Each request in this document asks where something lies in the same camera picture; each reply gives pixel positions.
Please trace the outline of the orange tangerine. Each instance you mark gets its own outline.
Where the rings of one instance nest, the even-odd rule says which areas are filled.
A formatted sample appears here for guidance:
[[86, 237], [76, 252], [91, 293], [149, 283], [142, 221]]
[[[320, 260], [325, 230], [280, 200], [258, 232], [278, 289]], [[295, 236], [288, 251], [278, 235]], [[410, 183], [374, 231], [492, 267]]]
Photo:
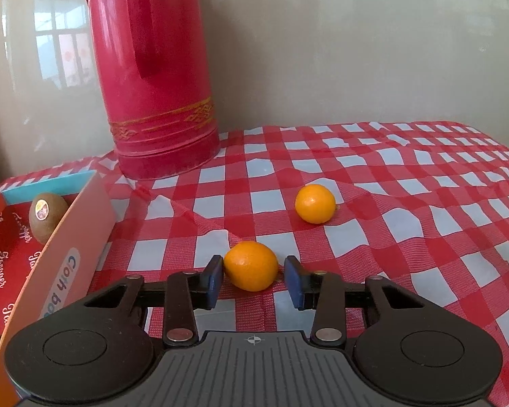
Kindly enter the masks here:
[[323, 224], [333, 218], [338, 210], [338, 204], [328, 188], [311, 184], [299, 190], [294, 208], [299, 217], [307, 223]]
[[258, 292], [269, 288], [279, 273], [279, 261], [271, 249], [257, 241], [240, 241], [223, 258], [227, 277], [235, 287]]

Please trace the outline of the red checkered tablecloth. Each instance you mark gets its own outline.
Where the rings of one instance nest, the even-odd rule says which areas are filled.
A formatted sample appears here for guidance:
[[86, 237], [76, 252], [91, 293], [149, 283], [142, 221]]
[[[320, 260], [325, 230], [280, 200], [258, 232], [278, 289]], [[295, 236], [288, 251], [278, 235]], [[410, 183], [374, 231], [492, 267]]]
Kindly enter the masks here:
[[[93, 289], [205, 267], [240, 241], [352, 282], [387, 276], [496, 338], [503, 369], [491, 399], [509, 406], [509, 149], [483, 132], [451, 122], [259, 127], [223, 133], [213, 160], [161, 180], [131, 180], [106, 153], [1, 187], [90, 170], [116, 213]], [[336, 198], [327, 223], [294, 208], [311, 184]]]

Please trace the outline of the colourful cardboard box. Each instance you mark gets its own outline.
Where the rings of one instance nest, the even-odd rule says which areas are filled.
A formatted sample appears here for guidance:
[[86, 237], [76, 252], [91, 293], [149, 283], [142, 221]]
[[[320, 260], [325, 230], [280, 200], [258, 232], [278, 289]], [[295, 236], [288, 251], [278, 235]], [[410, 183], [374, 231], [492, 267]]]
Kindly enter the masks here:
[[[59, 195], [68, 204], [45, 244], [36, 240], [29, 225], [31, 203], [41, 193]], [[95, 171], [0, 192], [0, 406], [18, 401], [4, 368], [5, 346], [23, 327], [87, 294], [115, 222]]]

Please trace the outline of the brown kiwi with sticker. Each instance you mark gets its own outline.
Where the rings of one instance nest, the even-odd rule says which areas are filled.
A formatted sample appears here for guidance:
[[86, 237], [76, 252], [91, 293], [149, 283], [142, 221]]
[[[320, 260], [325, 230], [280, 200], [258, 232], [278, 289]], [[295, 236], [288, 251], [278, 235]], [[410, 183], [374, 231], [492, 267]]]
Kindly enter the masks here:
[[68, 208], [65, 198], [55, 193], [41, 193], [32, 200], [29, 226], [36, 241], [41, 245], [48, 242]]

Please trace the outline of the red thermos flask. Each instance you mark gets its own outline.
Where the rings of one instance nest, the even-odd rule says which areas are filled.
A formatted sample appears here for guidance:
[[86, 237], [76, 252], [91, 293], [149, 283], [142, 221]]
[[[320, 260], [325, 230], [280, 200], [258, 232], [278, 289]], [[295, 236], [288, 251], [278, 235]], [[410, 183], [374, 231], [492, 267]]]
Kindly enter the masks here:
[[177, 175], [220, 150], [201, 0], [86, 0], [115, 153], [135, 180]]

